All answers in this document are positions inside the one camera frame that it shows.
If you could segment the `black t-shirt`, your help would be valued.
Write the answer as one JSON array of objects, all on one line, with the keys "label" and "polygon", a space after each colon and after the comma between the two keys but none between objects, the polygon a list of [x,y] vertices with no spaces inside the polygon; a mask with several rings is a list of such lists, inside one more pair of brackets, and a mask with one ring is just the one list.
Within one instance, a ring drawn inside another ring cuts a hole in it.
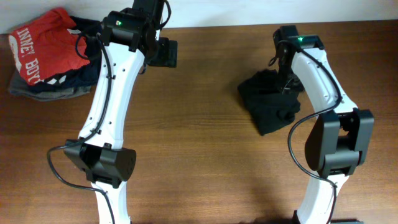
[{"label": "black t-shirt", "polygon": [[276,70],[262,70],[240,83],[238,93],[258,133],[264,136],[290,125],[300,111],[297,93],[281,92]]}]

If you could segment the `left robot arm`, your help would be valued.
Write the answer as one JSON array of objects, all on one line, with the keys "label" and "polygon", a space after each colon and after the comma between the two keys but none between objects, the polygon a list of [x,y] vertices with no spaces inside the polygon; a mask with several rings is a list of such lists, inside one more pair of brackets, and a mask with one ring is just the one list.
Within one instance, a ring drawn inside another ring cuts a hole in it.
[{"label": "left robot arm", "polygon": [[96,36],[101,70],[95,96],[78,139],[68,140],[63,151],[90,181],[100,223],[131,222],[126,192],[137,154],[123,146],[123,137],[134,82],[147,66],[177,66],[177,42],[159,35],[166,25],[162,14],[110,12]]}]

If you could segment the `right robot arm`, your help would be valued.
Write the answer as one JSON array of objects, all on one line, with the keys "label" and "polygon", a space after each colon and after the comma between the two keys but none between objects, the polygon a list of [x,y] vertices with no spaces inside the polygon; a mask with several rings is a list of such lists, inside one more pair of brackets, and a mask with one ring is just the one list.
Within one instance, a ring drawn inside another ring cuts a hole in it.
[{"label": "right robot arm", "polygon": [[[318,36],[275,35],[274,44],[279,65],[298,78],[314,110],[297,121],[287,137],[291,158],[310,178],[292,223],[332,223],[342,186],[366,159],[374,116],[370,110],[359,109],[345,93]],[[316,121],[305,143],[308,166],[304,167],[294,155],[292,138],[298,126],[312,118]]]}]

